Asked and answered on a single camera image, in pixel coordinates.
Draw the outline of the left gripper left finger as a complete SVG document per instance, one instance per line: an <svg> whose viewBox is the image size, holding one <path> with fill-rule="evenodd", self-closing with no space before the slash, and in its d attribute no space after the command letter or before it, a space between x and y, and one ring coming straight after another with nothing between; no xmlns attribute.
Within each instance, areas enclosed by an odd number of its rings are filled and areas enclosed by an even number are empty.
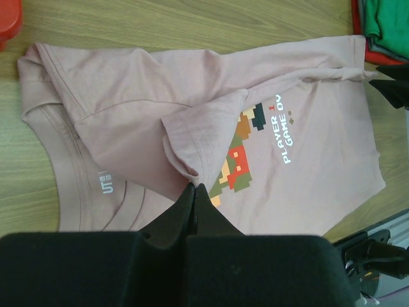
<svg viewBox="0 0 409 307"><path fill-rule="evenodd" d="M195 189L138 232L12 233L2 306L178 306Z"/></svg>

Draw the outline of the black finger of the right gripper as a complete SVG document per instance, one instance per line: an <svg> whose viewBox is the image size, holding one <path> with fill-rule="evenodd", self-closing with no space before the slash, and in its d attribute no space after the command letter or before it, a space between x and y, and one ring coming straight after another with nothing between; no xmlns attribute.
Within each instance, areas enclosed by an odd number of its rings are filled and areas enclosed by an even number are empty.
<svg viewBox="0 0 409 307"><path fill-rule="evenodd" d="M392 80L373 79L369 83L377 89L395 109L408 109L408 63L402 65L380 65L377 71Z"/></svg>

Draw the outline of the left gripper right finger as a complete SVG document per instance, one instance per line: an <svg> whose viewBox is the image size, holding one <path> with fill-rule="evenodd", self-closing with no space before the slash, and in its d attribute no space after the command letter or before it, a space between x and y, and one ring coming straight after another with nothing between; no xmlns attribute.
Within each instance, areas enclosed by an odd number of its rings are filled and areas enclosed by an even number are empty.
<svg viewBox="0 0 409 307"><path fill-rule="evenodd" d="M354 306L339 251L314 235L243 235L195 191L186 306Z"/></svg>

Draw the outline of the dusty pink printed t-shirt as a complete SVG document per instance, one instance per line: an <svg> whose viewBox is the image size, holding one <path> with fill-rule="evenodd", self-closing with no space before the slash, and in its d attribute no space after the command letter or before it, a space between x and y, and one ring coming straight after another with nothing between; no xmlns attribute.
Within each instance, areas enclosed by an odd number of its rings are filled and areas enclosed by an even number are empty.
<svg viewBox="0 0 409 307"><path fill-rule="evenodd" d="M231 54L35 43L22 119L56 177L62 232L138 230L185 186L246 234L323 235L379 193L365 41Z"/></svg>

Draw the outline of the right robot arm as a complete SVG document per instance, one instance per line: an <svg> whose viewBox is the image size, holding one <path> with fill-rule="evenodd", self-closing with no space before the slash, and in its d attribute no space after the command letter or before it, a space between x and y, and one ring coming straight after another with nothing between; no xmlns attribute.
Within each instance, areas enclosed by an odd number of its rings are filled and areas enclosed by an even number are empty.
<svg viewBox="0 0 409 307"><path fill-rule="evenodd" d="M337 241L353 296L364 306L378 306L408 292L404 286L377 296L385 276L390 279L408 277L408 210L380 221L361 232Z"/></svg>

